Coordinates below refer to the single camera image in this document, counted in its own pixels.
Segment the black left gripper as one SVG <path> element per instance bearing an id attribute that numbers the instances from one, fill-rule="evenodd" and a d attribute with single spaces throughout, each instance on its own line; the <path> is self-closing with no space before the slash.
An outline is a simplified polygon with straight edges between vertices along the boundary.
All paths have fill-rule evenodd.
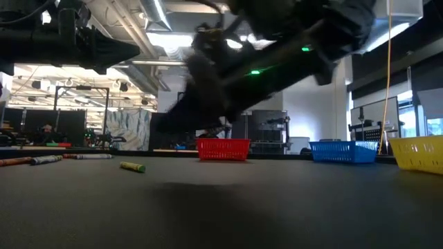
<path id="1" fill-rule="evenodd" d="M 89 28 L 91 11 L 82 0 L 20 0 L 20 42 L 25 62 L 77 64 L 99 75 L 141 53 L 137 45 Z"/>

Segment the yellow green crayon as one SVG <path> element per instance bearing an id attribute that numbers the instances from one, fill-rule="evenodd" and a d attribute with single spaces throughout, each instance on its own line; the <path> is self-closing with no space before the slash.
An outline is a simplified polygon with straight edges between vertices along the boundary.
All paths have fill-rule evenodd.
<path id="1" fill-rule="evenodd" d="M 137 163 L 120 162 L 120 168 L 138 173 L 145 173 L 145 166 Z"/>

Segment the white crayon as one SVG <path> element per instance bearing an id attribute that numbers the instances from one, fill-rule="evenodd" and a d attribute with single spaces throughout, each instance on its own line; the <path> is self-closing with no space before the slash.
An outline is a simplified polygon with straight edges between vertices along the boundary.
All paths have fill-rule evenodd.
<path id="1" fill-rule="evenodd" d="M 95 159 L 112 159 L 113 156 L 111 154 L 77 154 L 74 156 L 74 159 L 77 160 L 95 160 Z"/>
<path id="2" fill-rule="evenodd" d="M 30 164 L 31 165 L 43 165 L 47 163 L 55 163 L 58 161 L 61 161 L 63 159 L 63 156 L 40 156 L 40 157 L 34 157 L 31 159 Z"/>

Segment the red plastic basket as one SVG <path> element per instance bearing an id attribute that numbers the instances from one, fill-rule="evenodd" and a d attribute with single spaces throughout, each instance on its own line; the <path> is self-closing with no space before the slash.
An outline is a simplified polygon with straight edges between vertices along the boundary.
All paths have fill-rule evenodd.
<path id="1" fill-rule="evenodd" d="M 197 151 L 201 160 L 245 161 L 250 147 L 249 139 L 198 138 Z"/>

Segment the long ceiling light strip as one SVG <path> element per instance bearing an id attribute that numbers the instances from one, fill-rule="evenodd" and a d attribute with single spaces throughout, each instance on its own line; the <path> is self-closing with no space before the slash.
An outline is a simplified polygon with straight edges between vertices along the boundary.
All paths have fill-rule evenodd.
<path id="1" fill-rule="evenodd" d="M 169 61 L 169 60 L 132 60 L 132 64 L 150 65 L 150 66 L 185 66 L 186 64 L 181 61 Z"/>

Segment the blue white patterned curtain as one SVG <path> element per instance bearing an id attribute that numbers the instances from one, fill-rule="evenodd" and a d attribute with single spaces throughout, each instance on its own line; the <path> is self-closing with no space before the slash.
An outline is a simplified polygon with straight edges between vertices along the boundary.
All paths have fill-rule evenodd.
<path id="1" fill-rule="evenodd" d="M 152 114 L 145 109 L 122 109 L 107 112 L 106 131 L 113 138 L 125 142 L 115 143 L 119 151 L 148 151 Z"/>

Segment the black partition panel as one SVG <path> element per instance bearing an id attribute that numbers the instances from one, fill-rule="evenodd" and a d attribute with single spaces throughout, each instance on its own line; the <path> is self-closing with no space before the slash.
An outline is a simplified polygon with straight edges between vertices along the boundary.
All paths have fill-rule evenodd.
<path id="1" fill-rule="evenodd" d="M 6 108 L 0 111 L 3 122 L 34 144 L 67 142 L 83 146 L 86 111 L 54 111 Z"/>

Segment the black table mat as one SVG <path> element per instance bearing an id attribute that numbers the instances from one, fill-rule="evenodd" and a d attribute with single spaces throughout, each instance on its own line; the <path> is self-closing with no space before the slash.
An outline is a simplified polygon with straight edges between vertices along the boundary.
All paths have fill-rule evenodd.
<path id="1" fill-rule="evenodd" d="M 196 158 L 0 167 L 0 249 L 443 249 L 443 176 Z"/>

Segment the blue plastic basket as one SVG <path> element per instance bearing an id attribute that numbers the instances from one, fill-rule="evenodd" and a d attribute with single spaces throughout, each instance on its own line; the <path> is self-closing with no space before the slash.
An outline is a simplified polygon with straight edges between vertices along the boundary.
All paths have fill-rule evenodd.
<path id="1" fill-rule="evenodd" d="M 314 161 L 339 163 L 373 163 L 378 142 L 373 141 L 319 141 L 310 142 Z"/>

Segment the grey whiteboard panel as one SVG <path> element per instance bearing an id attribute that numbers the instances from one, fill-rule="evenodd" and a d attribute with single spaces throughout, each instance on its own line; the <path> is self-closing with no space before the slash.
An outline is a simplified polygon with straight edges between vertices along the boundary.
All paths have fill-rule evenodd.
<path id="1" fill-rule="evenodd" d="M 397 97 L 353 108 L 350 117 L 351 124 L 348 125 L 348 129 L 351 140 L 379 140 L 383 120 L 385 136 L 388 139 L 400 137 Z"/>

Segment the yellow plastic basket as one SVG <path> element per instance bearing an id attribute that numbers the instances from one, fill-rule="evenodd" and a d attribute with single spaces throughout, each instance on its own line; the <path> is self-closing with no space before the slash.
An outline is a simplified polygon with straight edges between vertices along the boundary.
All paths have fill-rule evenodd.
<path id="1" fill-rule="evenodd" d="M 393 138 L 390 145 L 400 169 L 443 175 L 443 136 Z"/>

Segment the black gantry frame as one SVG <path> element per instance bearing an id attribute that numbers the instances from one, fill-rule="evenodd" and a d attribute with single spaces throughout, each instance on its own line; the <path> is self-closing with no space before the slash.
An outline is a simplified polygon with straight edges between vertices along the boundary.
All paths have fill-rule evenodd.
<path id="1" fill-rule="evenodd" d="M 74 107 L 74 106 L 62 106 L 58 105 L 58 100 L 65 95 L 70 97 L 68 92 L 70 90 L 76 91 L 92 91 L 98 90 L 99 93 L 104 91 L 105 105 L 101 107 L 101 112 L 104 115 L 102 119 L 102 135 L 106 134 L 106 124 L 107 124 L 107 112 L 109 107 L 109 94 L 110 90 L 107 87 L 96 87 L 96 86 L 56 86 L 55 87 L 55 97 L 53 103 L 53 110 L 57 112 L 56 125 L 54 130 L 56 132 L 61 132 L 67 135 L 67 141 L 71 143 L 71 148 L 83 148 L 86 147 L 84 144 L 84 132 L 87 129 L 87 107 Z"/>

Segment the black table frame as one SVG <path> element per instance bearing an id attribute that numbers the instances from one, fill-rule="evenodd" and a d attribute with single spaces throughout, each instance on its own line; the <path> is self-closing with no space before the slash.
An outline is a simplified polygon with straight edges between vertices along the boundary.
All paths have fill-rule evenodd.
<path id="1" fill-rule="evenodd" d="M 111 154 L 113 156 L 135 156 L 135 157 L 164 157 L 164 158 L 198 158 L 197 152 L 168 152 L 168 151 L 101 151 L 90 149 L 56 149 L 46 148 L 35 149 L 0 149 L 0 159 L 38 157 L 62 154 Z M 252 160 L 313 160 L 312 155 L 284 155 L 284 154 L 249 154 L 248 159 Z"/>

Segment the round silver duct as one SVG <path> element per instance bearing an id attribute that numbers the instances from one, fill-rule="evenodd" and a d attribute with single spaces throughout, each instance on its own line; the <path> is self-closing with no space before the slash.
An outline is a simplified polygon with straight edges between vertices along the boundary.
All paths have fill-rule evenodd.
<path id="1" fill-rule="evenodd" d="M 138 0 L 145 17 L 147 32 L 172 32 L 162 0 Z"/>

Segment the large rectangular silver duct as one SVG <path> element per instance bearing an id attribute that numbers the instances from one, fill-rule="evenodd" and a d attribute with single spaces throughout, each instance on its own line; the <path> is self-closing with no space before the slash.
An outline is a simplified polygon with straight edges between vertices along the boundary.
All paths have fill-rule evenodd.
<path id="1" fill-rule="evenodd" d="M 376 0 L 373 12 L 376 18 L 362 53 L 374 50 L 418 22 L 424 14 L 423 0 Z"/>

